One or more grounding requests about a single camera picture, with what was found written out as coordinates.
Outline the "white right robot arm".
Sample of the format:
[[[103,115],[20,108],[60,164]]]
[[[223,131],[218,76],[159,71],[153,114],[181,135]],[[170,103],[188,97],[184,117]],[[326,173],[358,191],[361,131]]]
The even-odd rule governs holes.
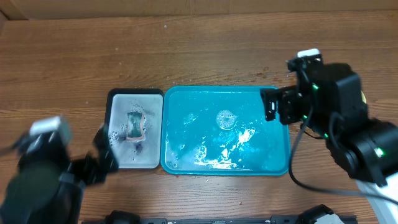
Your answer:
[[[290,178],[313,192],[366,197],[380,223],[397,223],[397,126],[369,117],[360,77],[348,64],[324,64],[317,57],[290,60],[287,65],[297,75],[296,85],[260,90],[266,120],[278,118],[283,125],[301,122],[293,152],[307,128],[316,132],[359,190],[304,184],[292,169]]]

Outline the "yellow plate with blue stain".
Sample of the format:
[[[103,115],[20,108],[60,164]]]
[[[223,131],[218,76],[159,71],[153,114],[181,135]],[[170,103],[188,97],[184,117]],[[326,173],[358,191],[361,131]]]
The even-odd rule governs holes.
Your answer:
[[[367,104],[366,97],[365,97],[363,91],[361,91],[361,98],[362,98],[362,101],[363,101],[365,104]]]

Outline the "pink and green sponge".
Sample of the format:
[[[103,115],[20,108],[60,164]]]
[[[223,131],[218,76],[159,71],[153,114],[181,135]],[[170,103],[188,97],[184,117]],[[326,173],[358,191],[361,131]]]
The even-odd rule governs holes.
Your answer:
[[[129,141],[140,141],[144,139],[145,116],[140,112],[129,112],[127,114],[127,134]]]

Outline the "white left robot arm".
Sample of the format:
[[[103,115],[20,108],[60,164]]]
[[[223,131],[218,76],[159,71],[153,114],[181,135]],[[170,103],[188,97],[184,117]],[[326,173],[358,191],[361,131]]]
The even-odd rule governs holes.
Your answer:
[[[19,171],[7,186],[1,223],[77,223],[85,189],[118,170],[107,128],[93,140],[98,157],[71,160],[67,127],[32,127],[19,146]]]

